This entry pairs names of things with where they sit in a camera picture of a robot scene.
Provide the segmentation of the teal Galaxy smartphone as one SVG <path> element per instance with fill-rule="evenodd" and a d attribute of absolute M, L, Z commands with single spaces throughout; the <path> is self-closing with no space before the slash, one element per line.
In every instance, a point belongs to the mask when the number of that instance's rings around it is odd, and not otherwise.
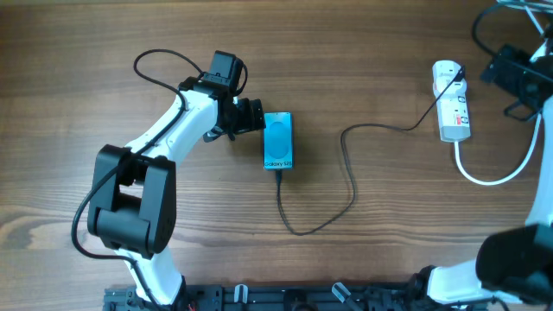
<path fill-rule="evenodd" d="M 264 168 L 266 170 L 294 167 L 293 119 L 290 112 L 264 114 Z"/>

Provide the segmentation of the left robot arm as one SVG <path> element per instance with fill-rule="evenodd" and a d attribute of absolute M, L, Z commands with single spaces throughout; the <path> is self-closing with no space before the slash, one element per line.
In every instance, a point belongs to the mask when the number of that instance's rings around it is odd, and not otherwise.
<path fill-rule="evenodd" d="M 109 258 L 129 268 L 139 309 L 191 308 L 168 247 L 176 221 L 176 173 L 199 140 L 235 140 L 264 128 L 260 100 L 240 96 L 247 77 L 240 58 L 216 51 L 208 70 L 169 88 L 175 102 L 149 130 L 123 147 L 106 144 L 97 154 L 92 188 L 75 213 L 71 239 L 81 254 L 103 259 L 79 243 L 85 214 L 89 233 L 114 251 Z"/>

